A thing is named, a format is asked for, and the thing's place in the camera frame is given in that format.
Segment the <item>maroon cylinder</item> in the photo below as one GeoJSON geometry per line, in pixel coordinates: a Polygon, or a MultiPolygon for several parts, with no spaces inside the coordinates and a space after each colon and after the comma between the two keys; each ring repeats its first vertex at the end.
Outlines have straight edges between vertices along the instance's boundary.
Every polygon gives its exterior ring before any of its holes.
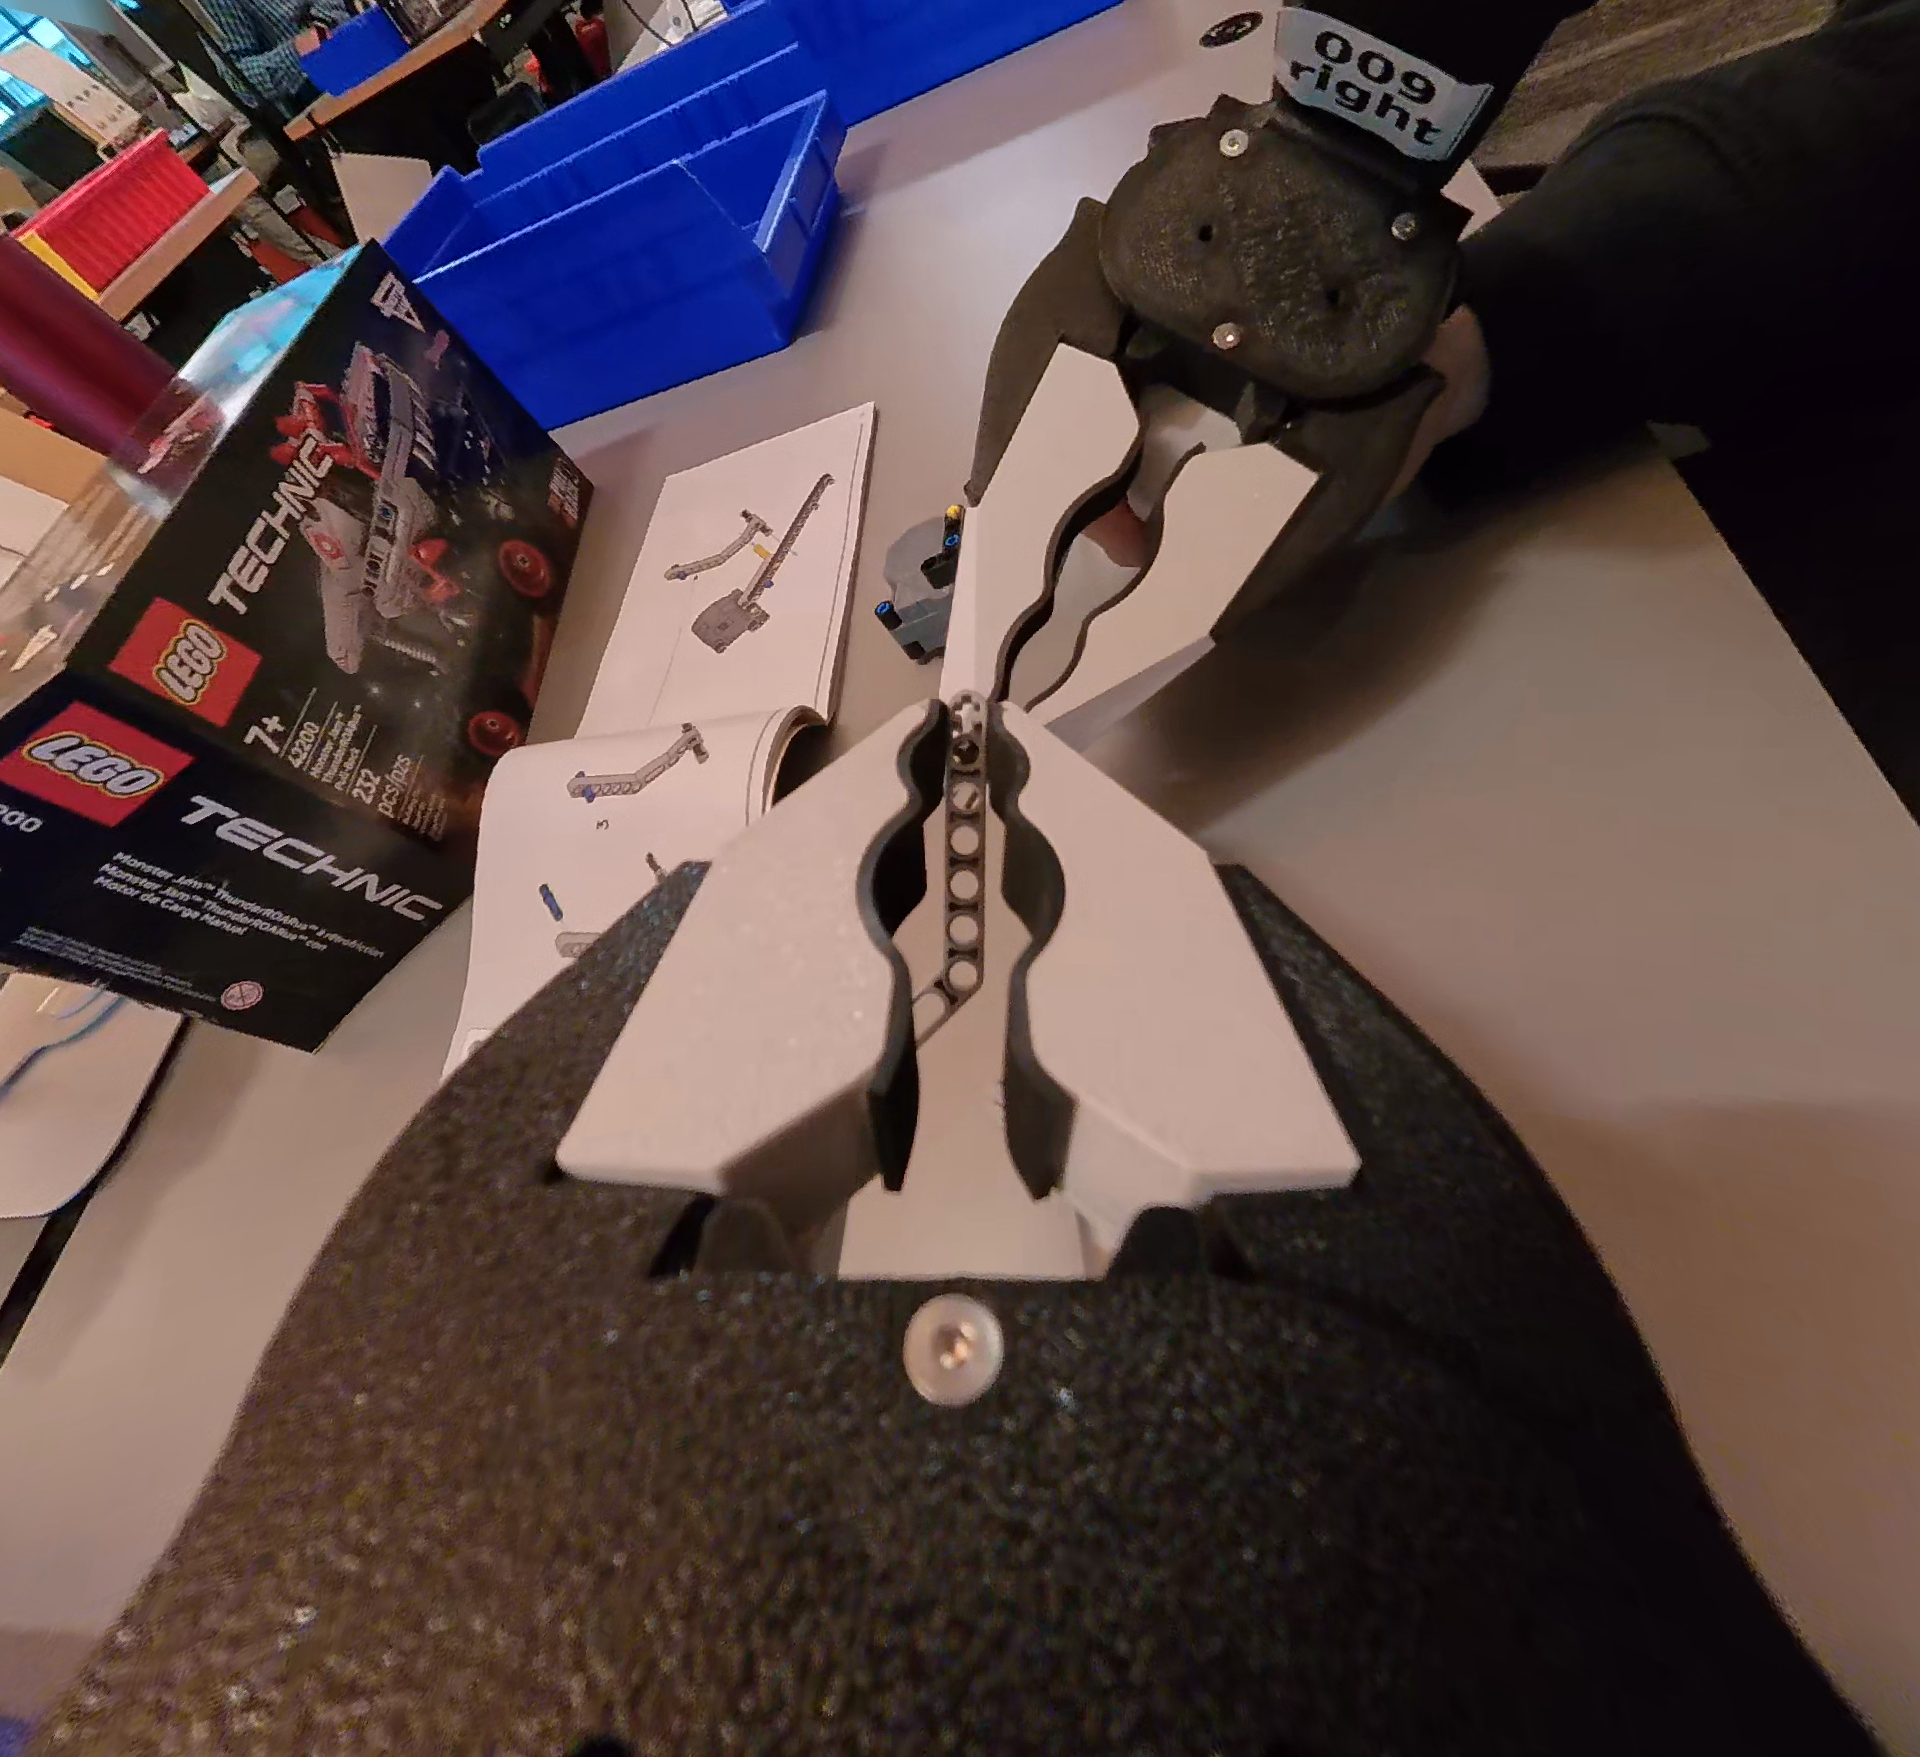
{"type": "Polygon", "coordinates": [[[9,234],[1,237],[1,386],[100,454],[146,447],[196,402],[168,362],[9,234]]]}

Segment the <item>long wooden table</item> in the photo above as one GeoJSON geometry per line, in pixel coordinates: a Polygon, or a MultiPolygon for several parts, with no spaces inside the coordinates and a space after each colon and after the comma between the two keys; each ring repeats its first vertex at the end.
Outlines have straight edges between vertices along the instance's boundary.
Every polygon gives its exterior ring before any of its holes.
{"type": "Polygon", "coordinates": [[[323,136],[333,123],[363,112],[374,100],[409,84],[422,71],[441,64],[462,44],[480,44],[491,66],[509,64],[524,48],[531,48],[539,29],[561,17],[577,0],[471,0],[449,17],[431,36],[409,48],[399,61],[363,80],[342,95],[323,95],[317,106],[295,117],[287,136],[290,141],[307,141],[323,136]]]}

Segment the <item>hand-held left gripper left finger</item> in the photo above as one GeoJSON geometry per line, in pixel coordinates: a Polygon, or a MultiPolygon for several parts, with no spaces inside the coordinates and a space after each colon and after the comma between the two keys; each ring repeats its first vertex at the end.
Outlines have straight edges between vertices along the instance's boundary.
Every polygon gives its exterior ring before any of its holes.
{"type": "Polygon", "coordinates": [[[792,1235],[901,1191],[919,1082],[895,930],[926,896],[947,736],[941,702],[909,704],[724,845],[558,1168],[753,1200],[792,1235]]]}

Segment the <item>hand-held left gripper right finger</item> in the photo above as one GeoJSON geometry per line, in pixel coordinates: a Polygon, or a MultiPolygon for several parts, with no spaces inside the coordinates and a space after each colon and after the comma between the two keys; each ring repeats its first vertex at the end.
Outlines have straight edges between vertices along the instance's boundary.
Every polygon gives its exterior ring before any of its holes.
{"type": "Polygon", "coordinates": [[[1212,857],[1006,704],[989,802],[1026,935],[1006,1144],[1031,1197],[1062,1195],[1091,1273],[1150,1211],[1349,1187],[1356,1148],[1212,857]]]}

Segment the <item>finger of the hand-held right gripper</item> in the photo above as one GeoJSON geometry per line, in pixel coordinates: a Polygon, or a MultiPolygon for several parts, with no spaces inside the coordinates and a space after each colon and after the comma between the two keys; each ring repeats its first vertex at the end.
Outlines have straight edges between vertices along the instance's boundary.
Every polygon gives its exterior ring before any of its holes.
{"type": "Polygon", "coordinates": [[[1084,749],[1197,667],[1316,482],[1282,451],[1192,456],[1161,499],[1155,553],[1084,619],[1064,676],[1026,706],[1032,723],[1084,749]]]}
{"type": "Polygon", "coordinates": [[[980,504],[967,509],[947,618],[944,702],[1006,696],[1052,610],[1077,524],[1123,491],[1139,410],[1113,362],[1054,349],[980,504]]]}

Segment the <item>blue storage bin with tag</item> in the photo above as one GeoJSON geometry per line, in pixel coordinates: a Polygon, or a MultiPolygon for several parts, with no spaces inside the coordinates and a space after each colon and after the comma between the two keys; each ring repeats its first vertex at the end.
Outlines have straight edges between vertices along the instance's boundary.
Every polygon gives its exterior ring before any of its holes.
{"type": "Polygon", "coordinates": [[[382,241],[545,428],[783,352],[841,207],[828,91],[710,87],[509,177],[443,170],[382,241]]]}

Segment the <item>black toy set box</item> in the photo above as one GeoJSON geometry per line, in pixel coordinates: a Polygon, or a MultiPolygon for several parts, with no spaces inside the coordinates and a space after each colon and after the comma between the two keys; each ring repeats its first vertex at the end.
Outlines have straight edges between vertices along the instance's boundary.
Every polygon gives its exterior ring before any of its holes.
{"type": "Polygon", "coordinates": [[[370,242],[181,384],[4,584],[4,972],[315,1052],[471,894],[591,484],[370,242]]]}

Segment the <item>grey desk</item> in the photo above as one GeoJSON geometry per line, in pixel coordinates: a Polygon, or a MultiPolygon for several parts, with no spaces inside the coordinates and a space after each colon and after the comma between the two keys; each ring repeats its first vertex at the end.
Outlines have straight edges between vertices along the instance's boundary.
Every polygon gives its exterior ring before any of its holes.
{"type": "MultiPolygon", "coordinates": [[[[541,736],[580,727],[666,477],[875,402],[861,568],[966,477],[1021,280],[1151,123],[1261,89],[1259,0],[1124,0],[851,133],[788,352],[561,433],[588,475],[541,736]]],[[[1651,451],[1362,553],[1091,752],[1380,985],[1539,1156],[1697,1437],[1904,1405],[1915,823],[1651,451]]],[[[4,1359],[4,1488],[196,1477],[431,1096],[470,917],[315,1055],[197,1028],[4,1359]]]]}

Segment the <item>grey bent beam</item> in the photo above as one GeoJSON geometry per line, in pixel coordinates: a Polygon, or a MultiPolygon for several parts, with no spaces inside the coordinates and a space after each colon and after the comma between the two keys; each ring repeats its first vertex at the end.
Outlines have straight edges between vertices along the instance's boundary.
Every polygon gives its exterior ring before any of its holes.
{"type": "Polygon", "coordinates": [[[949,706],[947,761],[941,799],[944,877],[941,877],[941,959],[931,983],[914,998],[916,1038],[931,1039],[980,991],[985,944],[985,816],[987,816],[987,704],[973,693],[949,706]],[[949,767],[949,746],[958,723],[981,727],[981,764],[975,777],[958,777],[949,767]]]}

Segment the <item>grey motor block assembly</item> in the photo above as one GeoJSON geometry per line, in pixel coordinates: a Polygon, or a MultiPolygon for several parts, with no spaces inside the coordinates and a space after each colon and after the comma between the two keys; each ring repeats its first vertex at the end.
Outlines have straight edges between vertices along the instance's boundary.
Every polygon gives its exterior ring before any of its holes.
{"type": "Polygon", "coordinates": [[[946,649],[963,523],[966,504],[951,503],[941,514],[906,529],[886,553],[886,596],[873,618],[916,667],[946,649]]]}

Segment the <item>open instruction booklet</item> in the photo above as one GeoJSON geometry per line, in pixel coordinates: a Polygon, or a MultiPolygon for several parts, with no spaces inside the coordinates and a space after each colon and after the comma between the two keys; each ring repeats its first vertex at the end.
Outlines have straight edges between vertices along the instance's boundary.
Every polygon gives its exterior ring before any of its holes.
{"type": "Polygon", "coordinates": [[[669,477],[580,730],[491,773],[443,1075],[686,861],[775,802],[828,724],[875,406],[669,477]]]}

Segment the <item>red storage bin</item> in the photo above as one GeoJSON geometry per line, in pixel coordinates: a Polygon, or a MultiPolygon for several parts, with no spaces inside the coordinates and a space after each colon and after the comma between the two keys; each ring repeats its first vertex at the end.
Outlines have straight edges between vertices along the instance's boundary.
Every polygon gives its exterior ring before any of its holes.
{"type": "Polygon", "coordinates": [[[210,197],[168,136],[150,133],[60,193],[11,242],[97,300],[210,197]]]}

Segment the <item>person's right forearm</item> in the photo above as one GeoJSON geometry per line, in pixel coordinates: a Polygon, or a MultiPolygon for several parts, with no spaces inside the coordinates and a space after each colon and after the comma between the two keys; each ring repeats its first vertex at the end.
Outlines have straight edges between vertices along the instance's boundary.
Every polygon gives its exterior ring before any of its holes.
{"type": "Polygon", "coordinates": [[[1490,394],[1417,482],[1467,504],[1637,426],[1708,445],[1915,408],[1918,0],[1643,89],[1467,237],[1490,394]]]}

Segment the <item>person's right hand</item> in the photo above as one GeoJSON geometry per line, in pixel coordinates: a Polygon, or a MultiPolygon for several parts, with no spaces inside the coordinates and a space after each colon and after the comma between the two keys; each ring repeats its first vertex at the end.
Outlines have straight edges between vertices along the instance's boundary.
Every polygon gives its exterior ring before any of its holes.
{"type": "Polygon", "coordinates": [[[1458,306],[1437,325],[1424,365],[1439,377],[1437,394],[1422,413],[1399,475],[1414,482],[1434,453],[1484,416],[1490,394],[1490,355],[1481,325],[1470,306],[1458,306]]]}

